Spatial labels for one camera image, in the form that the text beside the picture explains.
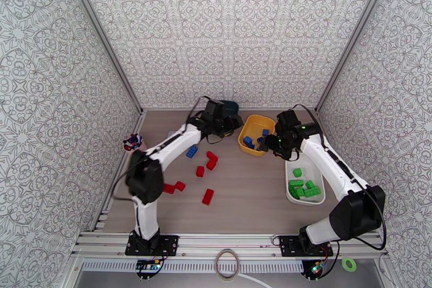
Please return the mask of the yellow plastic container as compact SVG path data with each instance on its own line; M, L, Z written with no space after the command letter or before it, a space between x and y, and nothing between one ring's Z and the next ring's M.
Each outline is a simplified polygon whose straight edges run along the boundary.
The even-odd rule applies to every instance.
M250 115L246 119L238 136L240 150L252 156L263 156L265 153L260 150L260 144L257 143L257 138L262 136L263 129L268 129L269 135L275 133L275 121L262 115ZM243 144L242 140L245 136L253 139L254 150L247 148Z

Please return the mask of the teal plastic container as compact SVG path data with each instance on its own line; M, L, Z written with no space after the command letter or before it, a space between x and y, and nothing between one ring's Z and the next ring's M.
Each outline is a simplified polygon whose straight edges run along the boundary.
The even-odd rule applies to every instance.
M215 120L216 122L229 122L242 126L244 124L239 115L239 105L234 101L222 101L224 103L224 115L222 119Z

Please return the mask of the white plastic container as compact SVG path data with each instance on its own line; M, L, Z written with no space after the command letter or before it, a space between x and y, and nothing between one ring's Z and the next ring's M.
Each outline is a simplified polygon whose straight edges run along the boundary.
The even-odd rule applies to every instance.
M292 171L295 168L301 168L302 169L302 176L299 178L296 178L293 176ZM301 197L300 200L296 200L292 198L288 192L288 181L294 180L294 179L302 179L304 183L306 181L311 180L315 186L317 186L321 190L321 195L315 196L312 198L306 198ZM286 197L287 199L294 203L299 205L305 205L305 206L318 206L324 203L326 199L326 190L324 187L323 182L323 175L319 171L319 169L312 163L312 161L307 157L301 154L299 156L299 159L296 161L288 162L285 161L285 186L286 186Z

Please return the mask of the pink metal pen cup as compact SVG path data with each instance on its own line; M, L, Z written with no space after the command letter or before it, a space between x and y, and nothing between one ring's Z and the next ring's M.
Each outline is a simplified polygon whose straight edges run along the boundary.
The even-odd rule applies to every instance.
M125 140L123 140L123 149L126 152L133 153L135 151L145 151L147 146L144 143L143 137L137 133L130 134Z

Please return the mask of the circuit board with green light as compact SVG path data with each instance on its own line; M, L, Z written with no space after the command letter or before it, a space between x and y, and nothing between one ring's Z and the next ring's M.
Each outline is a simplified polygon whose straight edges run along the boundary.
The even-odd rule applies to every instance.
M321 260L303 262L303 276L308 280L315 280L321 277L326 263Z

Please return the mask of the circuit board with yellow parts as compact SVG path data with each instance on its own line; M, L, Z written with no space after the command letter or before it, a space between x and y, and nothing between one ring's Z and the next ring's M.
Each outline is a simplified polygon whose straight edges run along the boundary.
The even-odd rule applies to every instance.
M160 270L163 262L159 259L138 259L135 270L137 273L156 273Z

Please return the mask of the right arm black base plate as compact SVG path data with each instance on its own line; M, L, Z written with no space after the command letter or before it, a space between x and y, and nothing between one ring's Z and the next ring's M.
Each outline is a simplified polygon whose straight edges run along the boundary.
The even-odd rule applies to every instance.
M326 258L334 255L330 243L312 244L299 236L279 236L279 248L283 257Z

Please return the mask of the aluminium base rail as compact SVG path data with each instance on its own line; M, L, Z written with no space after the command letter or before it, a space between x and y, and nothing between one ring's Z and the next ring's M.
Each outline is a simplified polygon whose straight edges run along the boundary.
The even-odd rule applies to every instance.
M214 260L224 249L234 251L240 260L279 260L282 258L276 239L270 234L199 234L180 233L174 260ZM72 249L73 257L126 258L125 249L128 233L122 232L82 232ZM378 233L367 233L361 240L352 239L332 242L332 249L341 258L378 258L383 252L367 246L378 246L381 238Z

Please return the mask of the aluminium frame post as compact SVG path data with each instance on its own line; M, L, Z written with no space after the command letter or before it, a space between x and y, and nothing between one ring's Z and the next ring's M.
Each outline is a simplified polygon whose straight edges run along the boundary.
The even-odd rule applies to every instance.
M350 56L352 55L355 46L358 42L358 40L361 38L365 28L367 27L370 18L372 17L372 14L376 10L376 7L379 5L380 0L367 0L362 12L359 16L359 18L356 21L356 24L354 25L353 31L348 39L347 44L343 48L340 58L330 75L330 78L324 88L323 93L321 94L316 106L314 107L314 110L316 113L319 113L321 109L323 108L327 98L330 95L330 92L332 91L339 75L342 72L342 69L345 67L347 61L349 60Z
M99 19L99 16L97 15L97 12L91 0L78 0L78 2L82 7L83 12L85 13L85 16L87 17L89 24L93 28L94 34L98 38L109 62L111 63L112 67L117 73L123 87L126 90L126 93L128 94L130 100L132 101L132 104L134 105L138 113L141 114L143 112L143 107L141 106L140 101L135 91L133 90L133 87L126 75L123 66L120 63L120 60L116 54L114 47L112 46L109 40L107 33L105 32L102 26L102 23Z

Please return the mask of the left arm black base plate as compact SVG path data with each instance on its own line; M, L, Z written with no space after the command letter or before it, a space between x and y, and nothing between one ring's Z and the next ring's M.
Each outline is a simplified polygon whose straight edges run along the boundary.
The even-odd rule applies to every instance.
M144 240L135 232L129 235L124 254L140 257L172 257L177 253L179 237L161 235L150 240Z

